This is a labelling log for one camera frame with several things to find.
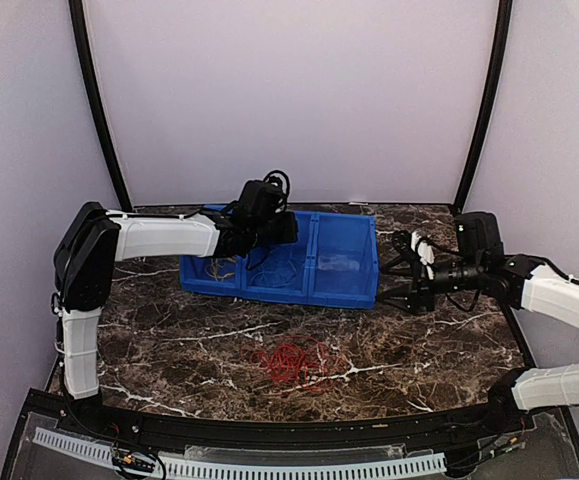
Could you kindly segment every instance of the blue bin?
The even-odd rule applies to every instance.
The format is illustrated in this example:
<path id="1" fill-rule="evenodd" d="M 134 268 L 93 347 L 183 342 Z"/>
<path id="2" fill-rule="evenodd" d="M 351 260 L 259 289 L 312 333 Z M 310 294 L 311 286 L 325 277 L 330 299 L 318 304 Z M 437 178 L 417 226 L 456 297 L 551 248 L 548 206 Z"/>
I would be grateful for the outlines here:
<path id="1" fill-rule="evenodd" d="M 373 308 L 379 271 L 373 218 L 318 214 L 313 236 L 309 303 Z"/>
<path id="2" fill-rule="evenodd" d="M 181 257 L 182 287 L 271 303 L 373 308 L 378 288 L 373 218 L 295 213 L 296 243 L 256 248 L 235 261 Z"/>

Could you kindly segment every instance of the brown marble surface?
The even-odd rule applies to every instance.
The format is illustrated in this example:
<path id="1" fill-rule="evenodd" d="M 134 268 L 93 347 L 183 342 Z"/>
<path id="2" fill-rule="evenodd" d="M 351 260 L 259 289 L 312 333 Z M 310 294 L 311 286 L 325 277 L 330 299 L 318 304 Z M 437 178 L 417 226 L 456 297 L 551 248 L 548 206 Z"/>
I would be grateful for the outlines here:
<path id="1" fill-rule="evenodd" d="M 394 229 L 418 229 L 455 247 L 444 206 L 295 209 L 374 216 L 381 262 L 394 256 Z M 381 277 L 379 290 L 393 281 Z M 456 299 L 468 304 L 471 295 Z M 435 312 L 420 316 L 385 305 L 368 311 L 263 304 L 186 293 L 178 259 L 165 257 L 117 264 L 98 335 L 106 404 L 217 420 L 358 420 L 447 410 L 485 402 L 488 387 L 522 365 L 503 315 L 486 298 L 471 313 L 439 298 Z M 243 347 L 272 349 L 291 335 L 313 337 L 343 357 L 322 391 L 274 387 L 260 366 L 243 360 Z"/>

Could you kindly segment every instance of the black metal pole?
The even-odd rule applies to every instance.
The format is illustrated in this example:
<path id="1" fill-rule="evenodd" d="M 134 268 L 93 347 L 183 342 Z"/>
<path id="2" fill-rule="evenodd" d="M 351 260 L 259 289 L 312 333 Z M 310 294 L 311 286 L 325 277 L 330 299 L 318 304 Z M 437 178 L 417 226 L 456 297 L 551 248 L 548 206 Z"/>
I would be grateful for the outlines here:
<path id="1" fill-rule="evenodd" d="M 467 154 L 467 161 L 460 179 L 460 186 L 456 193 L 456 198 L 453 201 L 453 207 L 461 212 L 467 202 L 469 190 L 473 183 L 480 154 L 482 153 L 482 146 L 485 143 L 487 135 L 487 128 L 489 127 L 489 120 L 491 119 L 491 112 L 493 111 L 493 104 L 496 99 L 496 91 L 498 90 L 498 81 L 500 80 L 500 72 L 502 71 L 502 60 L 505 56 L 505 47 L 507 45 L 507 34 L 509 33 L 509 23 L 511 21 L 511 7 L 513 0 L 500 0 L 498 4 L 498 18 L 496 19 L 496 30 L 493 36 L 493 46 L 491 48 L 491 57 L 489 59 L 489 69 L 487 71 L 487 79 L 485 80 L 485 88 L 482 94 L 482 102 L 480 103 L 480 111 L 478 112 L 478 119 L 476 120 L 476 128 L 471 139 L 471 146 Z"/>
<path id="2" fill-rule="evenodd" d="M 100 90 L 98 89 L 91 48 L 89 46 L 89 37 L 87 36 L 87 24 L 82 0 L 69 0 L 69 9 L 71 10 L 71 23 L 73 24 L 73 33 L 76 39 L 82 78 L 85 82 L 85 89 L 87 90 L 87 97 L 89 98 L 89 107 L 91 108 L 91 115 L 93 116 L 96 131 L 98 132 L 98 140 L 100 141 L 102 154 L 105 157 L 107 170 L 109 171 L 116 197 L 118 197 L 120 208 L 125 212 L 130 212 L 133 207 L 131 206 L 129 192 L 122 177 L 122 172 L 120 171 L 118 157 L 113 148 L 109 125 L 107 125 L 107 117 L 105 116 Z"/>

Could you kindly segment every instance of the red string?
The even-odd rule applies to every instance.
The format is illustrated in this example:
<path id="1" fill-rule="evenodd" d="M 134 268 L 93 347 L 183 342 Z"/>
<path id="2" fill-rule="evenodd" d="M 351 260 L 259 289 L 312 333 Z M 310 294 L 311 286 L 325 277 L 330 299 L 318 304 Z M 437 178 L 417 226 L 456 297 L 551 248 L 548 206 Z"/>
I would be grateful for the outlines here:
<path id="1" fill-rule="evenodd" d="M 292 386 L 300 390 L 323 393 L 331 377 L 342 373 L 347 365 L 344 356 L 330 353 L 330 347 L 305 335 L 285 337 L 271 353 L 264 348 L 244 345 L 243 360 L 262 367 L 274 387 Z"/>

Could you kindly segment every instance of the red cable pile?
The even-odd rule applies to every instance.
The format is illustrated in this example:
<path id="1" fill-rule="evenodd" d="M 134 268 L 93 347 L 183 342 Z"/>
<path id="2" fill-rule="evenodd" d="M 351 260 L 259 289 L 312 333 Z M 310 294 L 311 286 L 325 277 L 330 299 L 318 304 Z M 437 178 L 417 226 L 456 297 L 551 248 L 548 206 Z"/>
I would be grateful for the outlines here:
<path id="1" fill-rule="evenodd" d="M 330 348 L 315 338 L 304 335 L 285 337 L 275 350 L 244 345 L 243 360 L 265 370 L 274 387 L 294 386 L 299 390 L 324 393 L 331 385 L 327 377 L 344 372 L 347 361 L 342 355 L 330 353 Z"/>

